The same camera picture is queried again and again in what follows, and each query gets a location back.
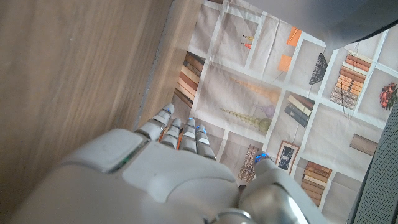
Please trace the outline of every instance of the robotic hand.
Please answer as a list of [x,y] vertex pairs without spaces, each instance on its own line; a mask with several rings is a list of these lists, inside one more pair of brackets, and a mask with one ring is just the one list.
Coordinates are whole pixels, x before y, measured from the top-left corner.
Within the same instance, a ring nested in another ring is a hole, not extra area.
[[134,133],[114,129],[64,158],[11,223],[326,223],[265,152],[240,194],[203,125],[190,118],[180,142],[179,119],[165,130],[173,112],[168,104]]

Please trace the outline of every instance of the picture frame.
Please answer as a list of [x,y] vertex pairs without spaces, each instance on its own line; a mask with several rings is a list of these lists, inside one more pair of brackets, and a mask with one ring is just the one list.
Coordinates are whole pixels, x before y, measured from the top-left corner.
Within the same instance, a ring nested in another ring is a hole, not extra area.
[[296,156],[299,150],[300,146],[296,146],[287,141],[282,141],[279,147],[279,152],[275,164],[279,168],[286,170],[286,172],[290,174],[292,172],[292,166],[294,160],[296,160]]

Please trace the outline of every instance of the red flowers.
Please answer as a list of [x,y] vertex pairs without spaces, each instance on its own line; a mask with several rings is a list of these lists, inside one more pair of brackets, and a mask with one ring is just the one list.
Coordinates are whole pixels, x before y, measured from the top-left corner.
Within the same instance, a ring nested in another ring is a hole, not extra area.
[[397,100],[397,90],[395,83],[390,83],[381,90],[380,105],[384,109],[389,110],[394,106],[394,102]]

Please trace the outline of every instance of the printed bookshelf backdrop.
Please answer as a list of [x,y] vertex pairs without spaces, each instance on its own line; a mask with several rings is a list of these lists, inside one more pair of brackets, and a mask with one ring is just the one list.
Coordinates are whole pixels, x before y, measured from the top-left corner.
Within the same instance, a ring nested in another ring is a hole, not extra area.
[[238,184],[255,178],[250,158],[266,151],[331,223],[344,223],[390,113],[381,103],[394,96],[381,94],[398,83],[397,36],[393,27],[327,54],[244,1],[205,1],[188,48],[200,74],[181,78],[189,116],[214,130],[217,161]]

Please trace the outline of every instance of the wood grain surface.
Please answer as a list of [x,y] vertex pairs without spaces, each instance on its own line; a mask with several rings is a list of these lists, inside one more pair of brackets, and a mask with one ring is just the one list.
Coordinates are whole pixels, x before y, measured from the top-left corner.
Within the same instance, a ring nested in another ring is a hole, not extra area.
[[0,223],[63,156],[171,101],[200,3],[0,1]]

